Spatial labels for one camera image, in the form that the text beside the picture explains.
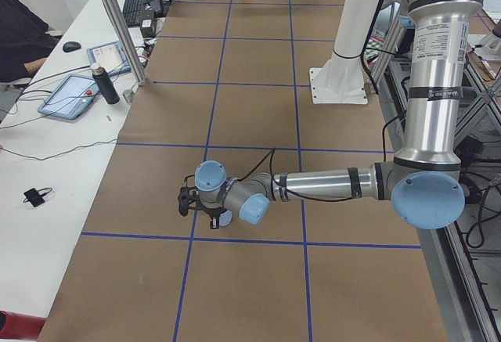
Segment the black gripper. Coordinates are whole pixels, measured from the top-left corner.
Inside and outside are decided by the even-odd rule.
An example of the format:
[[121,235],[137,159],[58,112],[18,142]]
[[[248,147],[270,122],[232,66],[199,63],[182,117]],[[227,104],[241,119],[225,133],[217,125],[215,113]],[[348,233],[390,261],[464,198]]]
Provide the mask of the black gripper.
[[226,212],[224,207],[206,207],[202,204],[201,198],[195,185],[188,186],[188,179],[192,175],[187,175],[178,194],[178,212],[186,217],[189,211],[203,211],[211,217],[210,229],[219,229],[219,216]]

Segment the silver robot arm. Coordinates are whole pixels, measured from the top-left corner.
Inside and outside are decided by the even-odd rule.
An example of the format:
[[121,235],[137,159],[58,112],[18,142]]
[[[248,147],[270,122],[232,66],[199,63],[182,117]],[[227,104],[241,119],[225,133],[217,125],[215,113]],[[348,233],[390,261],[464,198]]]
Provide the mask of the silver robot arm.
[[225,212],[257,224],[273,200],[343,202],[362,197],[388,200],[401,219],[419,229],[439,229],[464,209],[460,159],[454,153],[456,118],[471,17],[483,0],[401,0],[415,24],[402,148],[390,161],[368,168],[237,178],[208,160],[178,195],[181,215],[203,211],[218,228]]

